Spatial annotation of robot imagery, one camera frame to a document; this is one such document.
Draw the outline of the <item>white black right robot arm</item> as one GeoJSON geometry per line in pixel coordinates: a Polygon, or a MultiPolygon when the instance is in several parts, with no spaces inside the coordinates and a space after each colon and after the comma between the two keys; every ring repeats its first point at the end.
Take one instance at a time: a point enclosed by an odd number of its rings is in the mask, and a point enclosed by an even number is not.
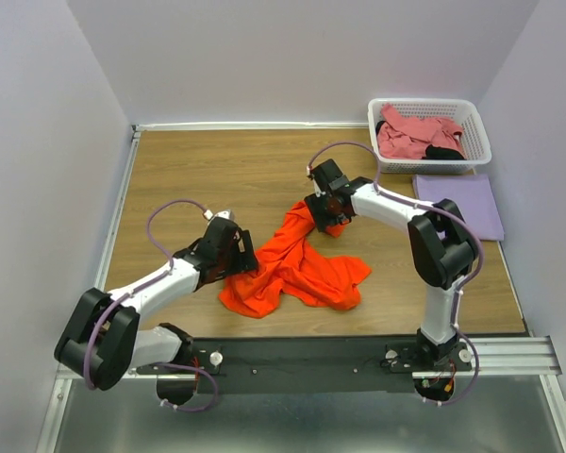
{"type": "Polygon", "coordinates": [[[319,231],[360,216],[407,233],[415,270],[425,284],[424,320],[411,358],[428,370],[449,361],[459,342],[462,285],[480,255],[458,206],[448,199],[432,204],[386,191],[363,176],[350,180],[333,159],[308,167],[307,176],[314,193],[305,201],[319,231]]]}

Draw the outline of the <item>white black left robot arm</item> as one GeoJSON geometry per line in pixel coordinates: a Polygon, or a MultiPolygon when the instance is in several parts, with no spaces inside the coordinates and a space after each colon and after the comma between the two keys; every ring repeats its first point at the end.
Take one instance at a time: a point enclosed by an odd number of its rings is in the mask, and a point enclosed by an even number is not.
{"type": "Polygon", "coordinates": [[[83,293],[54,358],[102,391],[144,365],[159,362],[171,373],[181,372],[191,358],[187,334],[169,324],[142,330],[142,321],[206,285],[257,269],[249,230],[215,217],[203,237],[153,273],[110,292],[90,288],[83,293]]]}

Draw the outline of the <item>orange t-shirt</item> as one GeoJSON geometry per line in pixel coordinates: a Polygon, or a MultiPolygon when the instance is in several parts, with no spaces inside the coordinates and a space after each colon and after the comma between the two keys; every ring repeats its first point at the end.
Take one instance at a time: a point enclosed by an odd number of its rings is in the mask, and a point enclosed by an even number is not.
{"type": "Polygon", "coordinates": [[[274,236],[255,252],[258,269],[228,277],[218,295],[220,302],[239,315],[258,319],[277,310],[283,294],[312,308],[357,307],[358,285],[372,268],[357,257],[323,256],[308,241],[314,229],[307,203],[295,203],[274,236]]]}

